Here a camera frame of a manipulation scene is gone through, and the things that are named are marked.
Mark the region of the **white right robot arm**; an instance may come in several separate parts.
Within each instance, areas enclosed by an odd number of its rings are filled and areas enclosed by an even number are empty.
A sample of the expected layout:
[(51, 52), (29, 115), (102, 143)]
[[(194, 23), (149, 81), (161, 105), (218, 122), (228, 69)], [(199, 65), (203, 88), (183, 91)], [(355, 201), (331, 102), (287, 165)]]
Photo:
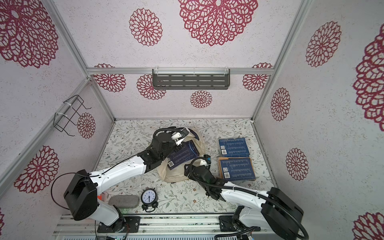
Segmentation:
[(238, 204), (232, 221), (241, 231), (264, 228), (284, 240), (309, 239), (309, 234), (302, 225), (304, 211), (280, 189), (247, 189), (214, 177), (204, 165), (185, 165), (185, 176), (199, 183), (209, 198)]

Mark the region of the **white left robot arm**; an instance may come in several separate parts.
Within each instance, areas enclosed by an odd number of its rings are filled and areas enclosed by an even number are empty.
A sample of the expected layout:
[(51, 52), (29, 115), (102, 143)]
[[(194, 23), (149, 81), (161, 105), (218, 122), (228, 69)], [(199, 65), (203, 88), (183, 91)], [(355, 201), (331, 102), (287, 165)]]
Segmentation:
[(64, 193), (64, 199), (75, 221), (92, 219), (116, 231), (126, 224), (117, 207), (99, 200), (110, 187), (156, 169), (190, 133), (187, 128), (163, 128), (155, 131), (151, 144), (142, 152), (112, 168), (88, 173), (75, 173)]

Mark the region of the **beige canvas tote bag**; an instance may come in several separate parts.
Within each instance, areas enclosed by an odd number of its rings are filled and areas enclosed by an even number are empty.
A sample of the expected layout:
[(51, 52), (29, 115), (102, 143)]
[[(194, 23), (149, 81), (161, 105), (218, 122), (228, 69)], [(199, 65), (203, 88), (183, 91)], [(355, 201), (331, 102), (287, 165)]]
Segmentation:
[[(206, 148), (204, 139), (200, 136), (198, 132), (195, 130), (189, 128), (190, 133), (189, 135), (183, 140), (183, 143), (187, 141), (193, 141), (195, 146), (197, 147), (200, 155), (199, 157), (202, 157), (204, 154), (206, 154)], [(159, 174), (160, 180), (166, 182), (166, 183), (177, 183), (184, 180), (187, 180), (188, 178), (184, 175), (184, 166), (187, 164), (190, 164), (191, 161), (187, 161), (184, 164), (181, 164), (180, 166), (174, 168), (173, 170), (170, 170), (168, 168), (168, 158), (166, 158), (159, 167), (156, 168), (156, 171)]]

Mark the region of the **orange spine book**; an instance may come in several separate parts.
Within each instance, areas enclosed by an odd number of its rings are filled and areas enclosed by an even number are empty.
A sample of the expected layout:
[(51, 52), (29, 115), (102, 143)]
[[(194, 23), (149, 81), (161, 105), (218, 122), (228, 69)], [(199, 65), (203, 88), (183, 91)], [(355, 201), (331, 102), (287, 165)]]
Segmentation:
[(221, 168), (221, 157), (218, 158), (217, 160), (217, 165), (218, 165), (218, 176), (221, 179), (222, 178), (222, 168)]

